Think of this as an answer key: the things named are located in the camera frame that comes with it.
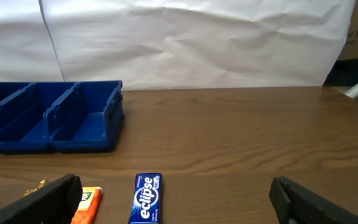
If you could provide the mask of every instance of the table surface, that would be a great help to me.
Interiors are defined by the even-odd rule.
[[[123,91],[119,143],[101,154],[0,155],[0,208],[73,173],[104,196],[95,224],[127,223],[136,173],[164,177],[168,224],[278,223],[284,175],[358,214],[358,102],[321,87]]]

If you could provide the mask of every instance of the orange package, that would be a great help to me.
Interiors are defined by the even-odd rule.
[[[83,187],[82,199],[71,224],[92,224],[102,198],[102,188]]]

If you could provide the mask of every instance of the white paper sheet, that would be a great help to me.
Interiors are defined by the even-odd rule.
[[[126,89],[322,85],[354,0],[43,0],[65,80]]]
[[[63,81],[37,0],[0,0],[0,81]]]

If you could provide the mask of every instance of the dark blue object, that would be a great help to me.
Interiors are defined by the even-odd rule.
[[[124,116],[121,81],[0,86],[9,87],[0,94],[0,152],[100,151],[115,145]]]
[[[162,174],[137,174],[131,217],[128,224],[161,224]]]

